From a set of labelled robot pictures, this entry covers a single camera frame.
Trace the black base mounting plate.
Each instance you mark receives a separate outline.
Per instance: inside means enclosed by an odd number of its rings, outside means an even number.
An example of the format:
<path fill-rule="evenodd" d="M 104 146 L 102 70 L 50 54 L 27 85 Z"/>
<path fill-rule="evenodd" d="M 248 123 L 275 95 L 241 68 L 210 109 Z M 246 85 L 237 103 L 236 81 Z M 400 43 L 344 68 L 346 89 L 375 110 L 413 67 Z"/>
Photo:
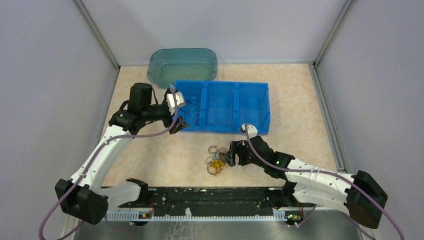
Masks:
<path fill-rule="evenodd" d="M 150 208 L 155 217 L 271 216 L 281 208 L 312 207 L 300 203 L 287 187 L 150 187 L 142 199 L 121 208 Z"/>

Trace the aluminium frame rail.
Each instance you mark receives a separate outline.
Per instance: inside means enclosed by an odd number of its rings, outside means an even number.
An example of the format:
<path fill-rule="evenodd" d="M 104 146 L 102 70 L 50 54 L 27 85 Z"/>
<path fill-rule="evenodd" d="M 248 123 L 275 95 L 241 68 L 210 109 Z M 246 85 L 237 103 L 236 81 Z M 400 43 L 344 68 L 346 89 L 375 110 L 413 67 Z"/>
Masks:
<path fill-rule="evenodd" d="M 110 208 L 140 208 L 154 204 L 156 208 L 166 204 L 253 204 L 260 208 L 278 209 L 300 207 L 291 187 L 149 187 L 133 201 L 112 205 Z"/>

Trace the teal transparent plastic tub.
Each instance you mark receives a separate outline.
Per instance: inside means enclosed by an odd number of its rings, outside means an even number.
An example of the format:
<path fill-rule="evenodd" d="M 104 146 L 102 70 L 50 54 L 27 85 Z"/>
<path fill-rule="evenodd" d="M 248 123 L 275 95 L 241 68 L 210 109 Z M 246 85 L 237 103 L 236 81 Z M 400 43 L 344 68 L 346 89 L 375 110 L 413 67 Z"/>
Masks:
<path fill-rule="evenodd" d="M 218 72 L 218 59 L 208 48 L 166 48 L 154 52 L 147 78 L 166 89 L 177 80 L 212 81 Z"/>

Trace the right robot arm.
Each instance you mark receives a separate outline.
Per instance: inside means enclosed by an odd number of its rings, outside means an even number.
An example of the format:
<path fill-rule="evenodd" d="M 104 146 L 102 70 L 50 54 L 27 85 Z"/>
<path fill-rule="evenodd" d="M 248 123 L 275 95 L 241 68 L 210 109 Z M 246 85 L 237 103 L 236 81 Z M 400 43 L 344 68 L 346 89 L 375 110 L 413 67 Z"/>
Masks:
<path fill-rule="evenodd" d="M 345 213 L 364 227 L 377 229 L 380 225 L 388 195 L 366 171 L 328 171 L 274 151 L 260 136 L 232 141 L 223 158 L 231 167 L 256 165 L 272 178 L 291 184 L 281 193 L 287 206 L 298 202 L 320 205 Z"/>

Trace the blue three-compartment bin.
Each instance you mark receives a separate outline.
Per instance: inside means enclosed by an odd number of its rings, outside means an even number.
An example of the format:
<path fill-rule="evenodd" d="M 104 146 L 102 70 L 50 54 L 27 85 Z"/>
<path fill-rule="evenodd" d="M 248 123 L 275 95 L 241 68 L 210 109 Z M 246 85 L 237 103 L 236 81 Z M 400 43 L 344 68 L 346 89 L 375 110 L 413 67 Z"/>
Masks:
<path fill-rule="evenodd" d="M 186 101 L 179 116 L 189 124 L 185 132 L 237 134 L 252 124 L 260 135 L 270 129 L 270 89 L 263 82 L 177 80 Z"/>

